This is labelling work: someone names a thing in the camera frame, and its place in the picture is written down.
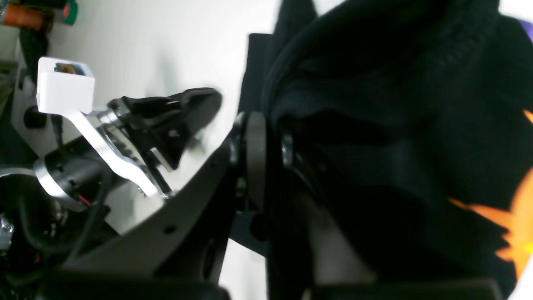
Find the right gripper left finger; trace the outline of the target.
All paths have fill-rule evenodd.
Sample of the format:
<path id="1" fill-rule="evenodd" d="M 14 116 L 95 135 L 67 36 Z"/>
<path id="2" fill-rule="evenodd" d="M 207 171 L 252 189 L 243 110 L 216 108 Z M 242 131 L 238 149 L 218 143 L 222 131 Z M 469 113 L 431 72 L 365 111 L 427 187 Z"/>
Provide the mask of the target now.
<path id="1" fill-rule="evenodd" d="M 124 236 L 65 264 L 79 275 L 218 281 L 235 214 L 264 208 L 267 124 L 240 113 L 224 143 L 184 188 Z"/>

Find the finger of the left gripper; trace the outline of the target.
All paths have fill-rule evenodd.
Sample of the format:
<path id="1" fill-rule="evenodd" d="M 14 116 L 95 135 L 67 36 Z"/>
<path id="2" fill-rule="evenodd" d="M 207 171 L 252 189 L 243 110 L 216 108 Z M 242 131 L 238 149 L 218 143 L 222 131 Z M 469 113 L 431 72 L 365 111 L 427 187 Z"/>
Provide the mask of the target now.
<path id="1" fill-rule="evenodd" d="M 221 104 L 219 91 L 203 87 L 167 97 L 124 96 L 110 101 L 109 108 L 143 161 L 175 170 L 189 140 L 215 118 Z"/>

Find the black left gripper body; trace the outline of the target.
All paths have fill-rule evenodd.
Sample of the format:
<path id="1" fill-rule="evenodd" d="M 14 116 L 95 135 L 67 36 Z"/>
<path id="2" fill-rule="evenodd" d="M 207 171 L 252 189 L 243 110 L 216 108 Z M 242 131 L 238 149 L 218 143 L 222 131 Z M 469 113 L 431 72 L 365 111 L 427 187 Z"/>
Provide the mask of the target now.
<path id="1" fill-rule="evenodd" d="M 164 106 L 109 107 L 95 113 L 95 127 L 82 112 L 51 113 L 58 148 L 35 162 L 38 181 L 73 211 L 85 210 L 122 182 L 167 199 L 172 190 L 159 161 L 145 151 L 156 149 L 157 129 L 174 115 Z"/>

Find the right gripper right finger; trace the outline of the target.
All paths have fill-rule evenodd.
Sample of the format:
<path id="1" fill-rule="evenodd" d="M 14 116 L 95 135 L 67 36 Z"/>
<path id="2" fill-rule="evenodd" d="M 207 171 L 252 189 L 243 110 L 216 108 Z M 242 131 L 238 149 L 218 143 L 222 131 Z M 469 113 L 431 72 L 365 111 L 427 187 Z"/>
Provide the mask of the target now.
<path id="1" fill-rule="evenodd" d="M 269 293 L 275 300 L 310 300 L 321 287 L 372 285 L 375 271 L 325 205 L 310 161 L 294 133 L 280 125 L 269 164 L 266 212 L 271 235 Z"/>

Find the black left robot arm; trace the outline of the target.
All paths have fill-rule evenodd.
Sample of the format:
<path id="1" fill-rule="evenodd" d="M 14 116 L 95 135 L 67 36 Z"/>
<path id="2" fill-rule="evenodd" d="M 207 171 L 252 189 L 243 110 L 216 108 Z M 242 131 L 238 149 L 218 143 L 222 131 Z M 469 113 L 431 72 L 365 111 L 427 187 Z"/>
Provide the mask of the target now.
<path id="1" fill-rule="evenodd" d="M 112 146 L 145 172 L 163 197 L 172 194 L 158 167 L 169 172 L 179 166 L 185 146 L 215 117 L 222 96 L 212 88 L 194 88 L 167 97 L 120 97 L 108 103 L 99 131 Z M 64 145 L 37 161 L 36 170 L 50 175 L 66 193 L 63 200 L 46 194 L 42 184 L 25 175 L 9 179 L 20 185 L 1 205 L 1 219 L 15 222 L 15 245 L 1 259 L 1 275 L 15 288 L 28 288 L 46 268 L 59 264 L 77 241 L 88 209 L 110 177 L 109 190 L 125 182 L 109 167 L 85 138 Z"/>

